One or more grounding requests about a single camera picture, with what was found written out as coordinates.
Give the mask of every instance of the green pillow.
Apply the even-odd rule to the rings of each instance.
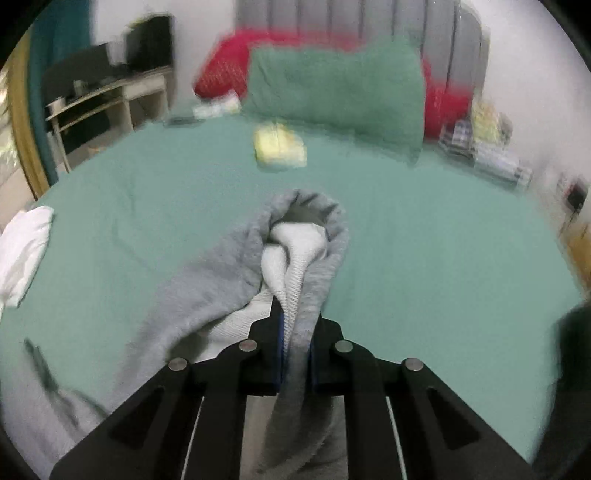
[[[353,132],[416,158],[424,108],[420,58],[403,37],[355,53],[261,46],[251,54],[247,114]]]

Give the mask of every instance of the red pillow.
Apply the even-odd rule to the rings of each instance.
[[[238,30],[217,45],[195,83],[195,94],[201,98],[215,98],[234,90],[243,96],[246,93],[251,48],[265,43],[292,47],[312,44],[346,51],[359,47],[358,40],[342,37],[329,39],[323,34]]]
[[[431,66],[423,60],[425,75],[425,138],[439,138],[441,128],[464,118],[472,101],[468,89],[448,87],[445,81],[431,78]]]

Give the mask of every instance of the white wall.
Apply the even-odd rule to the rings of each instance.
[[[467,1],[491,32],[484,95],[513,121],[513,148],[591,180],[591,73],[574,45],[538,0]],[[234,0],[95,0],[95,39],[111,40],[150,10],[175,16],[178,92],[189,97],[212,45],[232,29]]]
[[[190,98],[212,46],[233,29],[234,0],[94,0],[94,43],[116,39],[130,22],[150,12],[174,16],[177,99]]]
[[[591,180],[591,73],[537,0],[468,0],[490,29],[484,95],[514,124],[512,147]]]

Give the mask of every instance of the black monitor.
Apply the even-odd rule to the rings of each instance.
[[[127,34],[127,65],[133,72],[146,72],[173,64],[172,21],[171,15],[154,15]]]
[[[43,74],[43,98],[46,105],[59,97],[74,96],[74,81],[84,81],[89,89],[114,76],[107,44],[86,48],[49,67]]]

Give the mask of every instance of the teal bed sheet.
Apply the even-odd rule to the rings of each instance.
[[[24,301],[0,323],[2,389],[30,338],[60,384],[105,401],[158,285],[272,194],[298,187],[348,214],[350,246],[324,315],[378,357],[424,360],[530,458],[557,373],[554,325],[581,301],[530,199],[433,149],[413,167],[320,132],[303,134],[306,168],[264,172],[255,125],[148,125],[41,199],[56,215]]]

